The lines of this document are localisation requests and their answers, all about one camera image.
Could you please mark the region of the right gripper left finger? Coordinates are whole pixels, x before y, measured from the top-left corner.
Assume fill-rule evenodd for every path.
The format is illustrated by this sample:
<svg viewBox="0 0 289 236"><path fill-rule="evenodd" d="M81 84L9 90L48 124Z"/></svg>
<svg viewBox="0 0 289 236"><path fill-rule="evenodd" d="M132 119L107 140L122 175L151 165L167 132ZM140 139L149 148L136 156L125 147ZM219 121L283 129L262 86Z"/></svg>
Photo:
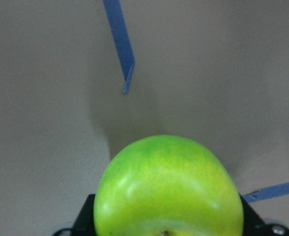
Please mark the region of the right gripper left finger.
<svg viewBox="0 0 289 236"><path fill-rule="evenodd" d="M71 236L95 236L95 227L93 220L93 205L95 195L88 195L85 200L71 231Z"/></svg>

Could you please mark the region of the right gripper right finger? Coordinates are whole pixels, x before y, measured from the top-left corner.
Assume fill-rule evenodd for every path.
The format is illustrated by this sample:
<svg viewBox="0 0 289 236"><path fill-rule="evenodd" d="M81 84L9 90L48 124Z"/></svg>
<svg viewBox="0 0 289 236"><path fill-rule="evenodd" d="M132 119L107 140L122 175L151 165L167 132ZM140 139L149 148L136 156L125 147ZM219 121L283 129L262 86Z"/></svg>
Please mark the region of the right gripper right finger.
<svg viewBox="0 0 289 236"><path fill-rule="evenodd" d="M265 222L252 209L246 200L240 196L243 207L243 236L263 236Z"/></svg>

